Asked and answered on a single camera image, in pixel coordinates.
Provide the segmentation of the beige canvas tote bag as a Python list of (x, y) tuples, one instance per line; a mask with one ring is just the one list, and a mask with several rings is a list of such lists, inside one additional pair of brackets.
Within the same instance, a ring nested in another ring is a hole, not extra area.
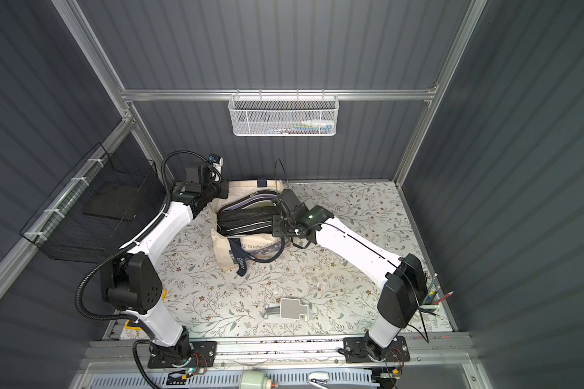
[(212, 240), (214, 255), (223, 271), (234, 270), (239, 277), (248, 273), (248, 264), (271, 264), (279, 259), (290, 244), (288, 238), (274, 238), (271, 234), (241, 235), (225, 237), (217, 232), (217, 212), (225, 205), (235, 202), (257, 191), (276, 191), (278, 195), (287, 184), (277, 179), (236, 181), (229, 183), (227, 199), (216, 199), (209, 206), (214, 216)]

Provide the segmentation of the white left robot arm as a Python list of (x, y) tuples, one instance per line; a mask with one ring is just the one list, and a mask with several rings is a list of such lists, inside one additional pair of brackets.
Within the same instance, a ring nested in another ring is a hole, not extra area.
[(222, 158), (191, 166), (191, 177), (165, 186), (162, 209), (137, 235), (112, 254), (96, 272), (102, 300), (115, 308), (115, 319), (138, 324), (159, 348), (186, 348), (188, 331), (166, 308), (157, 263), (175, 236), (214, 199), (229, 193), (222, 180)]

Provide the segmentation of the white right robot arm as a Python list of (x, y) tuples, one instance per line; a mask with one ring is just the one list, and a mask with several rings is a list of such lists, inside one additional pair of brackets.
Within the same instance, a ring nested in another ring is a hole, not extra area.
[(303, 238), (340, 255), (380, 290), (377, 317), (365, 335), (365, 342), (368, 351), (384, 353), (408, 326), (428, 294), (420, 259), (380, 248), (345, 226), (326, 208), (309, 209), (292, 190), (278, 194), (274, 204), (277, 213), (273, 218), (273, 236)]

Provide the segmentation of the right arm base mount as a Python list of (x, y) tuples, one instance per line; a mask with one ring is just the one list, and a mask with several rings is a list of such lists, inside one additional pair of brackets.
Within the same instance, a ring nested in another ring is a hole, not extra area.
[(337, 350), (347, 363), (387, 362), (404, 364), (410, 361), (406, 339), (397, 336), (389, 346), (382, 348), (368, 336), (347, 337), (343, 339), (342, 348)]

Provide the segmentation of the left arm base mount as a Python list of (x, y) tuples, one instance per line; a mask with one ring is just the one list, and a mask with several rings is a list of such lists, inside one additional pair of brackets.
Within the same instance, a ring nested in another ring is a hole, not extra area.
[(206, 369), (213, 367), (218, 343), (215, 341), (189, 341), (186, 345), (162, 347), (149, 345), (149, 369)]

